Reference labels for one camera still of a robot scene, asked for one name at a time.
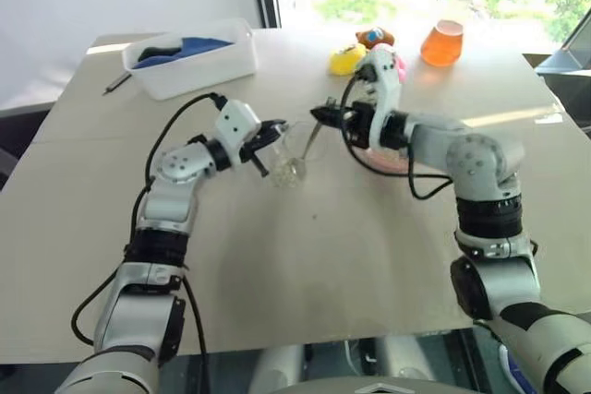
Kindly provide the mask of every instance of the black wire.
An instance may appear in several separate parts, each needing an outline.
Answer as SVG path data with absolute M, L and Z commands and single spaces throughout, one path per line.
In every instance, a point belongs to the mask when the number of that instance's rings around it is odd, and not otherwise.
M 197 334 L 199 336 L 199 348 L 201 349 L 201 363 L 199 366 L 199 394 L 209 394 L 211 391 L 210 382 L 210 357 L 207 353 L 207 346 L 205 345 L 205 332 L 203 331 L 203 323 L 201 322 L 201 314 L 199 313 L 199 307 L 195 300 L 195 294 L 191 289 L 191 285 L 187 280 L 186 276 L 183 276 L 183 286 L 187 292 L 189 304 L 193 311 L 193 317 L 197 325 Z
M 145 184 L 144 187 L 141 188 L 141 191 L 139 191 L 139 194 L 136 197 L 136 201 L 133 204 L 133 210 L 131 211 L 130 230 L 129 230 L 129 242 L 130 243 L 133 242 L 133 238 L 136 235 L 136 225 L 138 224 L 139 204 L 141 203 L 141 200 L 144 198 L 144 196 L 146 196 L 146 194 L 148 194 L 148 191 L 150 191 L 151 184 L 153 182 L 154 182 L 154 178 L 150 177 L 148 179 L 147 184 Z
M 351 154 L 351 156 L 357 161 L 357 163 L 359 163 L 361 166 L 363 166 L 367 170 L 372 171 L 375 174 L 383 175 L 383 176 L 386 176 L 386 177 L 408 177 L 409 178 L 409 181 L 412 182 L 411 192 L 412 192 L 413 189 L 415 189 L 414 179 L 416 179 L 416 178 L 421 178 L 421 179 L 445 179 L 446 182 L 443 185 L 440 185 L 440 186 L 438 186 L 436 188 L 435 194 L 437 194 L 438 192 L 440 192 L 441 189 L 443 189 L 446 186 L 450 185 L 452 183 L 452 180 L 450 179 L 449 176 L 444 175 L 444 174 L 430 174 L 430 173 L 417 173 L 417 174 L 414 174 L 413 171 L 411 171 L 411 167 L 414 167 L 414 165 L 411 165 L 412 162 L 411 162 L 411 159 L 410 159 L 410 152 L 411 152 L 410 145 L 408 146 L 408 150 L 409 150 L 408 173 L 390 173 L 390 172 L 386 172 L 386 171 L 383 171 L 383 170 L 380 170 L 378 168 L 373 167 L 372 165 L 364 162 L 361 158 L 359 158 L 359 156 L 357 156 L 357 154 L 355 153 L 355 150 L 353 149 L 353 145 L 351 144 L 351 140 L 347 136 L 347 128 L 346 128 L 346 122 L 345 122 L 344 115 L 345 115 L 345 112 L 346 112 L 346 104 L 347 104 L 347 100 L 349 98 L 349 94 L 351 93 L 351 90 L 353 89 L 353 86 L 356 84 L 356 82 L 358 81 L 358 79 L 359 79 L 359 77 L 357 75 L 352 76 L 349 79 L 349 82 L 347 83 L 347 86 L 345 87 L 345 89 L 343 91 L 343 96 L 341 98 L 341 115 L 340 115 L 341 136 L 343 137 L 344 145 L 346 146 L 347 151 L 349 151 L 349 154 Z M 416 197 L 416 198 L 419 198 L 421 200 L 424 200 L 424 198 L 421 198 L 421 196 L 419 196 L 417 193 L 413 193 L 413 196 Z
M 494 339 L 495 341 L 497 341 L 501 345 L 503 344 L 501 338 L 495 333 L 495 331 L 492 330 L 492 328 L 489 325 L 487 325 L 484 322 L 484 320 L 474 320 L 472 322 L 472 325 L 474 325 L 475 327 L 480 327 L 480 328 L 485 329 L 486 331 L 488 331 L 490 333 L 490 337 L 492 339 Z
M 418 200 L 428 200 L 439 193 L 442 189 L 446 188 L 447 186 L 453 183 L 453 180 L 448 177 L 448 180 L 443 182 L 441 185 L 437 186 L 432 191 L 429 191 L 425 195 L 420 195 L 417 193 L 415 188 L 415 175 L 413 171 L 415 169 L 415 153 L 413 152 L 413 147 L 408 145 L 408 186 L 410 187 L 410 192 L 414 198 Z
M 84 301 L 79 305 L 78 308 L 76 308 L 76 311 L 74 311 L 74 314 L 72 315 L 72 319 L 70 320 L 70 327 L 72 328 L 72 332 L 74 333 L 74 335 L 76 336 L 76 338 L 78 340 L 80 340 L 82 343 L 86 343 L 87 345 L 94 345 L 94 341 L 89 339 L 88 337 L 86 337 L 82 331 L 80 331 L 80 329 L 78 328 L 78 317 L 80 316 L 80 313 L 84 310 L 84 308 L 86 308 L 86 306 L 92 302 L 94 300 L 94 298 L 99 295 L 106 287 L 109 283 L 111 283 L 113 281 L 113 279 L 115 278 L 115 274 L 117 273 L 117 270 L 113 271 L 111 273 L 111 275 L 109 277 L 106 278 L 106 280 L 101 283 L 101 285 L 92 292 L 91 295 L 89 295 L 86 299 L 84 299 Z
M 217 94 L 215 94 L 214 92 L 208 92 L 207 94 L 201 94 L 200 96 L 197 96 L 197 97 L 191 99 L 190 101 L 185 103 L 183 106 L 181 106 L 178 110 L 176 110 L 176 113 L 173 114 L 173 116 L 170 118 L 168 123 L 164 126 L 162 133 L 160 133 L 160 135 L 158 136 L 158 138 L 154 142 L 154 145 L 151 147 L 150 154 L 148 154 L 148 159 L 146 159 L 146 165 L 144 167 L 144 181 L 146 184 L 150 181 L 150 167 L 151 167 L 151 163 L 154 159 L 154 155 L 156 154 L 156 151 L 160 147 L 160 144 L 163 142 L 164 138 L 166 137 L 166 134 L 168 133 L 168 131 L 170 130 L 171 126 L 176 121 L 176 119 L 178 119 L 178 117 L 182 113 L 184 113 L 187 108 L 189 108 L 190 106 L 193 106 L 195 103 L 202 101 L 203 99 L 208 99 L 208 98 L 213 99 L 215 97 L 217 97 Z
M 529 243 L 532 244 L 532 255 L 535 257 L 537 254 L 537 250 L 539 249 L 539 245 L 535 240 L 529 239 Z
M 170 118 L 168 123 L 164 126 L 164 129 L 161 132 L 161 134 L 158 136 L 158 138 L 154 142 L 154 145 L 152 146 L 152 148 L 150 150 L 150 154 L 148 155 L 148 159 L 146 160 L 146 165 L 144 167 L 145 185 L 143 186 L 141 191 L 139 191 L 139 194 L 136 197 L 136 201 L 134 202 L 133 209 L 131 212 L 131 223 L 130 223 L 130 229 L 129 229 L 129 243 L 130 244 L 133 241 L 134 235 L 136 233 L 139 205 L 141 204 L 141 200 L 144 198 L 144 196 L 150 191 L 151 184 L 153 182 L 153 178 L 150 177 L 150 167 L 151 167 L 152 160 L 154 158 L 154 154 L 156 153 L 156 151 L 160 147 L 160 144 L 162 143 L 163 139 L 166 137 L 166 134 L 168 133 L 168 131 L 172 127 L 173 123 L 176 121 L 176 119 L 178 119 L 178 117 L 187 108 L 189 108 L 190 106 L 194 105 L 195 103 L 197 103 L 199 101 L 202 101 L 203 99 L 207 99 L 207 98 L 213 99 L 215 97 L 217 97 L 217 95 L 215 93 L 201 94 L 200 96 L 197 96 L 197 97 L 191 99 L 190 101 L 188 101 L 187 103 L 185 103 L 178 110 L 176 110 L 176 113 L 173 114 L 173 116 Z M 78 318 L 79 318 L 81 312 L 86 308 L 86 306 L 88 306 L 88 304 L 90 302 L 92 302 L 92 300 L 94 300 L 96 298 L 96 296 L 99 295 L 107 287 L 107 285 L 109 283 L 111 283 L 111 281 L 113 281 L 113 279 L 115 278 L 116 272 L 117 272 L 116 270 L 113 271 L 113 273 L 103 283 L 101 283 L 101 285 L 96 290 L 94 290 L 91 295 L 89 295 L 86 299 L 84 299 L 84 301 L 76 308 L 76 310 L 72 314 L 72 318 L 70 320 L 70 327 L 72 328 L 72 332 L 74 333 L 74 335 L 76 336 L 77 339 L 79 339 L 83 343 L 86 343 L 87 345 L 92 346 L 94 344 L 94 342 L 93 342 L 93 340 L 86 337 L 80 331 L 80 329 L 78 327 Z

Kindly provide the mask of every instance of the toy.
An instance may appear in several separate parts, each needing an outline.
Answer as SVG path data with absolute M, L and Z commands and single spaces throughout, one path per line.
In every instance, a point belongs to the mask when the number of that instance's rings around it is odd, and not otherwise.
M 404 83 L 406 81 L 406 62 L 396 53 L 394 48 L 387 43 L 378 43 L 374 49 L 386 50 L 392 53 L 392 59 L 396 65 L 396 71 L 398 71 L 398 80 L 400 83 Z
M 366 47 L 354 43 L 341 51 L 333 53 L 329 62 L 329 71 L 336 76 L 349 76 L 355 72 L 357 62 L 366 55 Z
M 394 36 L 392 36 L 384 28 L 372 28 L 369 31 L 356 32 L 357 41 L 363 44 L 366 48 L 371 50 L 378 43 L 388 43 L 394 45 Z

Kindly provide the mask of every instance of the white table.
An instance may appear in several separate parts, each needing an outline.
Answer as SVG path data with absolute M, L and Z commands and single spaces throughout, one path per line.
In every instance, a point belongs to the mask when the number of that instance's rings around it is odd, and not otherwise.
M 496 125 L 523 140 L 525 227 L 540 243 L 544 299 L 591 309 L 589 140 L 521 55 L 467 35 L 461 60 L 441 70 L 418 60 L 422 34 L 398 37 L 409 64 L 405 110 Z M 97 41 L 0 195 L 0 363 L 74 361 L 90 351 L 71 334 L 71 313 L 121 260 L 148 150 L 195 95 L 156 102 L 131 79 L 102 97 L 122 70 L 120 46 L 104 45 L 139 38 Z M 343 36 L 258 30 L 255 42 L 258 74 L 208 90 L 250 103 L 263 119 L 291 121 L 343 91 L 345 79 L 326 74 Z M 216 114 L 198 105 L 163 145 L 211 130 Z M 275 188 L 246 165 L 199 195 L 187 264 L 210 349 L 470 325 L 449 278 L 460 255 L 452 190 L 414 201 L 406 181 L 358 167 L 336 131 L 323 130 L 319 143 L 325 154 L 298 189 Z M 103 300 L 81 319 L 89 334 Z M 195 352 L 186 318 L 181 352 Z

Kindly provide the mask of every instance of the wall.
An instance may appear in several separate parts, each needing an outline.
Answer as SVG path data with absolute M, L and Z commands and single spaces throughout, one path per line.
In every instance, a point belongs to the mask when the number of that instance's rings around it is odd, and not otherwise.
M 0 0 L 0 110 L 57 98 L 100 34 L 243 17 L 256 0 Z

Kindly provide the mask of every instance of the white plastic container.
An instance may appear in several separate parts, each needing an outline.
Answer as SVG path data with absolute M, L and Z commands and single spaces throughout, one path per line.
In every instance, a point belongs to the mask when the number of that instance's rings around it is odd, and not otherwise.
M 170 48 L 181 45 L 183 37 L 203 37 L 231 42 L 207 53 L 174 60 L 167 64 L 134 69 L 142 51 L 149 46 Z M 242 18 L 219 20 L 190 30 L 166 33 L 130 44 L 122 52 L 123 67 L 156 101 L 192 90 L 241 78 L 257 71 L 252 30 Z

